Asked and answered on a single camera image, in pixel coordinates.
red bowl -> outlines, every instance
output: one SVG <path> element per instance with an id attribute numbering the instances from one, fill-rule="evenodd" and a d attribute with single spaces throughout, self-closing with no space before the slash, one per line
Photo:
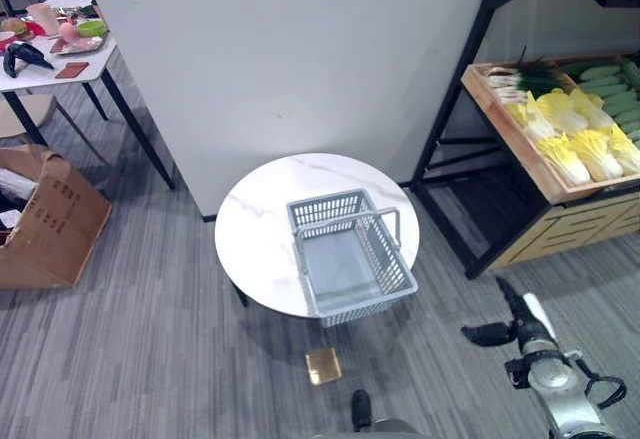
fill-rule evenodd
<path id="1" fill-rule="evenodd" d="M 27 29 L 33 32 L 36 36 L 46 36 L 46 32 L 44 32 L 44 28 L 40 24 L 36 24 L 35 22 L 25 22 L 27 25 Z"/>
<path id="2" fill-rule="evenodd" d="M 16 36 L 16 33 L 13 31 L 0 32 L 0 51 L 5 52 L 7 46 L 17 40 L 18 36 Z"/>

cup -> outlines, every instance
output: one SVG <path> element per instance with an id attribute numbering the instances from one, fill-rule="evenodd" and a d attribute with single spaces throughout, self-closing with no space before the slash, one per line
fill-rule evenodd
<path id="1" fill-rule="evenodd" d="M 13 31 L 0 32 L 0 51 L 5 52 L 7 50 L 7 46 L 17 40 L 18 36 L 16 36 L 16 33 Z"/>
<path id="2" fill-rule="evenodd" d="M 36 24 L 39 24 L 44 29 L 47 36 L 55 36 L 58 34 L 57 14 L 49 4 L 38 3 L 27 6 L 27 12 L 31 14 Z"/>

small gold object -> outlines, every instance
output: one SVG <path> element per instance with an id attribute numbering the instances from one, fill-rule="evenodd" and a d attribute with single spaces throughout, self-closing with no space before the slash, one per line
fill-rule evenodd
<path id="1" fill-rule="evenodd" d="M 311 384 L 319 386 L 342 377 L 340 361 L 333 347 L 305 354 Z"/>

round table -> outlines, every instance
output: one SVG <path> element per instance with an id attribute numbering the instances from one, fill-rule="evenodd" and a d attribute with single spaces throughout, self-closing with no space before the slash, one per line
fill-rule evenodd
<path id="1" fill-rule="evenodd" d="M 316 196 L 366 189 L 377 209 L 400 211 L 403 259 L 412 267 L 420 230 L 406 194 L 364 162 L 335 154 L 300 154 L 269 162 L 247 174 L 224 199 L 216 219 L 220 263 L 235 286 L 269 309 L 316 317 L 299 274 L 287 204 Z M 389 231 L 394 219 L 385 216 Z"/>

shoe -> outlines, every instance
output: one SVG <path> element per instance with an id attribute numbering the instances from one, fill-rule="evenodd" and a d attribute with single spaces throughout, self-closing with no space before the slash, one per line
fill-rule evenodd
<path id="1" fill-rule="evenodd" d="M 363 427 L 371 426 L 371 398 L 367 391 L 358 390 L 351 397 L 351 422 L 353 429 L 360 432 Z"/>

